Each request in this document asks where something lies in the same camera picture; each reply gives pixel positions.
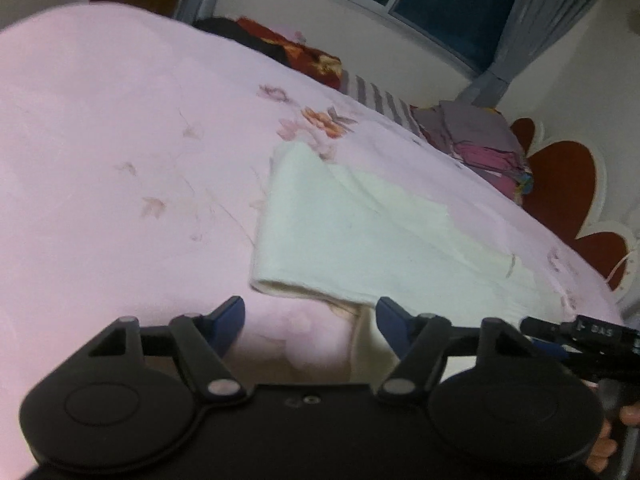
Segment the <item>person's right hand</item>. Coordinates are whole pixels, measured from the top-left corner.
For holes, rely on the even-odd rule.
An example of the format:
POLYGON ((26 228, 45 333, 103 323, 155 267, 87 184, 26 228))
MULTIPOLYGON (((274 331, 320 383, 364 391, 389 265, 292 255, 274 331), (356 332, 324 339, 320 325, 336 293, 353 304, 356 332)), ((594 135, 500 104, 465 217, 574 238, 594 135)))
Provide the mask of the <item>person's right hand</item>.
MULTIPOLYGON (((627 427, 638 427, 640 422, 639 404, 623 406, 618 412, 618 419, 627 427)), ((612 424, 609 420, 603 423, 598 440, 593 445, 587 458, 587 467, 595 474, 605 471, 610 458, 617 450, 617 442, 611 437, 612 424)))

